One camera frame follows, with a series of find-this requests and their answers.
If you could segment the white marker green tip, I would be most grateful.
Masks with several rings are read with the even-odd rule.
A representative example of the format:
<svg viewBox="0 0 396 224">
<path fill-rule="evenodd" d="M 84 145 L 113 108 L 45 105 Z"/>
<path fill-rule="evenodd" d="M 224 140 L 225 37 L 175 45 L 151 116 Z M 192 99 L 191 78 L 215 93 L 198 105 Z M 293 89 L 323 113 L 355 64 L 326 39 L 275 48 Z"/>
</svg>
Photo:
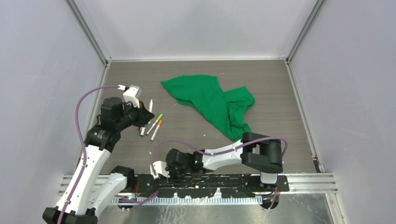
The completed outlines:
<svg viewBox="0 0 396 224">
<path fill-rule="evenodd" d="M 151 113 L 152 113 L 152 110 L 153 110 L 153 99 L 150 100 L 149 108 L 148 108 L 148 111 L 151 112 Z"/>
</svg>

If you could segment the white marker blue end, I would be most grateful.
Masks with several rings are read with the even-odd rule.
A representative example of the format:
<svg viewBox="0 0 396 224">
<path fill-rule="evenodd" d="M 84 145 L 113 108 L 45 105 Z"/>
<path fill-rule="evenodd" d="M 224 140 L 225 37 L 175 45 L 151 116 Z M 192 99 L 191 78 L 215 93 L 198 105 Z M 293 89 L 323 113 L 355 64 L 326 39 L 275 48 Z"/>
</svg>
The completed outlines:
<svg viewBox="0 0 396 224">
<path fill-rule="evenodd" d="M 140 131 L 141 131 L 141 134 L 140 134 L 140 136 L 141 136 L 141 137 L 145 136 L 145 133 L 146 133 L 146 127 L 145 127 L 145 126 L 143 126 L 143 127 L 140 129 Z"/>
</svg>

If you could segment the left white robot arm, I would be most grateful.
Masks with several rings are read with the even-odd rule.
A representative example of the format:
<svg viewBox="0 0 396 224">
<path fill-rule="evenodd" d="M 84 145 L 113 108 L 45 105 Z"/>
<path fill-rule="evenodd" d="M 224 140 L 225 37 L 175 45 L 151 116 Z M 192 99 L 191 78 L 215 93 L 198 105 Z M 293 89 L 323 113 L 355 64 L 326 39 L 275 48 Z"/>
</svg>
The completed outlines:
<svg viewBox="0 0 396 224">
<path fill-rule="evenodd" d="M 48 224 L 96 224 L 110 203 L 121 191 L 132 192 L 137 184 L 134 170 L 116 166 L 97 190 L 93 187 L 99 173 L 120 140 L 121 131 L 130 126 L 145 126 L 154 114 L 143 102 L 124 102 L 110 97 L 103 101 L 97 124 L 86 134 L 85 152 L 71 182 L 55 207 L 47 207 L 43 220 Z"/>
</svg>

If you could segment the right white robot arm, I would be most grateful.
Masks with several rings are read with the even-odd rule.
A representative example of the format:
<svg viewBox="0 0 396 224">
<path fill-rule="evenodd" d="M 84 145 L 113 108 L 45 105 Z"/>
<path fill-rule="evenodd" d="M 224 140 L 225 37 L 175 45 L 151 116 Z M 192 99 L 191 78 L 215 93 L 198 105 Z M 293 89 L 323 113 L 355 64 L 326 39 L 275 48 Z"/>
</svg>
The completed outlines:
<svg viewBox="0 0 396 224">
<path fill-rule="evenodd" d="M 206 174 L 221 167 L 242 164 L 259 171 L 261 189 L 270 192 L 277 186 L 278 174 L 283 172 L 283 156 L 287 147 L 283 137 L 246 132 L 240 140 L 216 149 L 195 149 L 193 153 L 171 149 L 166 160 L 153 171 L 177 179 L 186 174 Z"/>
</svg>

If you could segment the white marker blue tip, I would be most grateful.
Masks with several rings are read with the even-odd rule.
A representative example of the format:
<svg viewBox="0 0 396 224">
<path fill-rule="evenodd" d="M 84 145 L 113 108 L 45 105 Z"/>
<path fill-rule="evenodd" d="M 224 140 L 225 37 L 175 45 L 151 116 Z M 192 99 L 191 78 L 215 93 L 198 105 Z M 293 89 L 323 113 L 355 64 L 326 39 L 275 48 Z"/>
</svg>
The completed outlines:
<svg viewBox="0 0 396 224">
<path fill-rule="evenodd" d="M 154 130 L 154 132 L 153 132 L 153 134 L 152 134 L 152 136 L 151 136 L 151 138 L 150 138 L 150 141 L 154 141 L 154 139 L 155 139 L 155 137 L 156 137 L 156 135 L 158 133 L 159 128 L 160 128 L 160 125 L 157 125 L 155 130 Z"/>
</svg>

